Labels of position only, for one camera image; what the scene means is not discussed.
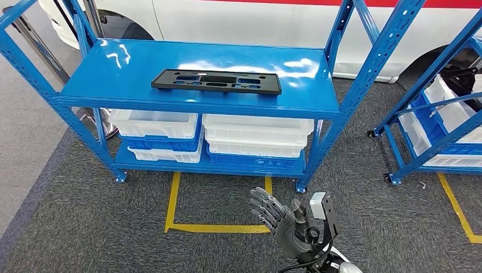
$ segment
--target gray floor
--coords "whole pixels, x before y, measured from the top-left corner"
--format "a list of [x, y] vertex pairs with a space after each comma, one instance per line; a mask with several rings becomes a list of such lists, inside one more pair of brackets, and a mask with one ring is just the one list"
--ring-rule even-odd
[[[336, 247], [365, 272], [482, 272], [482, 245], [469, 243], [437, 177], [411, 175], [400, 187], [383, 182], [393, 156], [384, 139], [365, 136], [414, 77], [374, 84], [308, 194], [297, 194], [291, 179], [273, 179], [273, 192], [284, 203], [333, 193], [342, 227]], [[334, 82], [340, 97], [351, 83]], [[112, 150], [118, 144], [110, 141]], [[70, 133], [55, 155], [54, 177], [34, 186], [0, 239], [4, 272], [274, 272], [292, 264], [266, 234], [164, 233], [171, 173], [130, 171], [127, 183], [113, 183]], [[447, 178], [472, 230], [482, 234], [480, 177]], [[248, 192], [262, 185], [262, 177], [183, 173], [174, 221], [256, 224]]]
[[[17, 2], [3, 0], [0, 9]], [[79, 61], [78, 51], [59, 39], [38, 3], [25, 15], [59, 61], [66, 64], [68, 73], [72, 73]], [[7, 30], [50, 83], [56, 89], [61, 88], [20, 34], [12, 27]], [[59, 143], [66, 125], [3, 57], [0, 57], [0, 71], [1, 237]]]

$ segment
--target black plastic plate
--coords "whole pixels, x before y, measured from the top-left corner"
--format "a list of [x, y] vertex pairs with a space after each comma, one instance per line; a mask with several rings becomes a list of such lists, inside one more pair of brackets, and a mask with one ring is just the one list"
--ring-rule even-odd
[[277, 74], [166, 69], [152, 82], [154, 88], [220, 92], [281, 94]]

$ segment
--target red stripe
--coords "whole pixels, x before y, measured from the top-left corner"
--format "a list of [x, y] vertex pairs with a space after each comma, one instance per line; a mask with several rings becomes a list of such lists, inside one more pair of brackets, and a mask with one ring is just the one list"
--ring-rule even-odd
[[[294, 5], [339, 6], [341, 0], [216, 0], [224, 2], [272, 3]], [[369, 7], [395, 7], [397, 0], [365, 0]], [[423, 7], [442, 7], [447, 9], [479, 9], [482, 0], [427, 0]]]

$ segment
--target blue metal shelf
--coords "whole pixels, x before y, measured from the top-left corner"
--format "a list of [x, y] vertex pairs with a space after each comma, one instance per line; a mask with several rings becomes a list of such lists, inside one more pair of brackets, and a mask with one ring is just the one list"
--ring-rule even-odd
[[135, 155], [127, 149], [127, 143], [122, 142], [117, 156], [114, 160], [114, 167], [119, 169], [147, 169], [153, 171], [177, 171], [196, 173], [217, 173], [224, 175], [252, 175], [252, 176], [275, 176], [275, 177], [302, 177], [305, 175], [306, 167], [305, 153], [294, 164], [293, 169], [275, 169], [269, 167], [244, 167], [234, 165], [213, 164], [206, 152], [206, 143], [202, 146], [201, 161], [199, 163], [179, 163], [170, 160], [142, 161], [137, 160]]
[[[473, 48], [482, 56], [482, 40], [473, 37], [478, 29], [482, 26], [482, 9], [468, 22], [462, 31], [453, 39], [453, 41], [443, 50], [440, 56], [429, 66], [427, 71], [417, 80], [404, 97], [396, 104], [396, 106], [388, 113], [388, 115], [379, 123], [379, 125], [370, 133], [375, 137], [379, 137], [383, 132], [387, 134], [390, 147], [397, 159], [398, 170], [394, 173], [385, 174], [386, 181], [392, 184], [400, 184], [401, 179], [412, 172], [443, 172], [443, 173], [463, 173], [463, 174], [482, 174], [482, 167], [434, 167], [424, 166], [431, 158], [439, 155], [480, 155], [482, 154], [482, 144], [473, 143], [457, 143], [457, 141], [469, 134], [474, 129], [482, 125], [482, 111], [477, 112], [452, 132], [448, 132], [441, 117], [434, 112], [436, 106], [449, 104], [458, 100], [467, 100], [469, 97], [478, 96], [477, 94], [466, 95], [463, 97], [430, 103], [426, 98], [423, 90], [431, 80], [435, 78], [442, 68], [464, 47]], [[419, 119], [423, 129], [427, 133], [427, 137], [431, 143], [431, 147], [418, 156], [413, 150], [412, 143], [400, 124], [399, 116], [401, 114], [413, 111]], [[390, 126], [398, 123], [402, 132], [403, 139], [410, 151], [411, 160], [405, 162], [401, 159], [400, 151], [397, 147]]]
[[[73, 18], [84, 59], [62, 92], [56, 93], [4, 30], [12, 23], [24, 25], [24, 18], [20, 16], [35, 1], [20, 0], [0, 17], [0, 53], [116, 176], [116, 181], [125, 181], [125, 169], [271, 175], [299, 177], [296, 182], [296, 190], [299, 192], [306, 190], [311, 177], [424, 3], [424, 0], [399, 1], [379, 31], [362, 0], [342, 0], [325, 48], [293, 48], [99, 39], [78, 1], [63, 0]], [[355, 7], [364, 20], [373, 47], [346, 96], [338, 104], [331, 75], [339, 43]], [[32, 44], [39, 47], [41, 43]], [[37, 49], [42, 55], [44, 48]], [[50, 65], [50, 68], [56, 69], [55, 65]], [[151, 88], [151, 81], [164, 69], [275, 73], [279, 76], [282, 94], [269, 96]], [[106, 149], [100, 123], [97, 130], [101, 144], [72, 113], [72, 106], [307, 118], [317, 119], [317, 122], [308, 162], [305, 164], [302, 153], [300, 160], [290, 170], [211, 164], [205, 151], [202, 152], [201, 162], [197, 164], [141, 162], [127, 150], [125, 142], [113, 159]], [[99, 120], [98, 110], [94, 110], [94, 113], [97, 115], [96, 120]], [[323, 120], [331, 121], [324, 135], [321, 130]]]
[[[151, 81], [167, 68], [277, 73], [282, 94], [152, 88]], [[323, 49], [117, 39], [96, 42], [56, 101], [292, 118], [333, 119], [340, 113]]]

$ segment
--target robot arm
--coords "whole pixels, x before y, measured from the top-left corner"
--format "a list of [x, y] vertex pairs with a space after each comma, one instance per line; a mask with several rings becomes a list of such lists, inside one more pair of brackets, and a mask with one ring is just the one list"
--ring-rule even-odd
[[293, 200], [289, 208], [259, 187], [251, 190], [251, 196], [250, 202], [256, 206], [251, 212], [268, 227], [286, 257], [297, 259], [298, 265], [279, 273], [300, 267], [306, 268], [308, 273], [362, 273], [332, 248], [339, 229], [329, 194], [318, 192], [310, 200], [314, 218], [324, 222], [322, 240], [319, 230], [309, 225], [306, 209], [298, 200]]

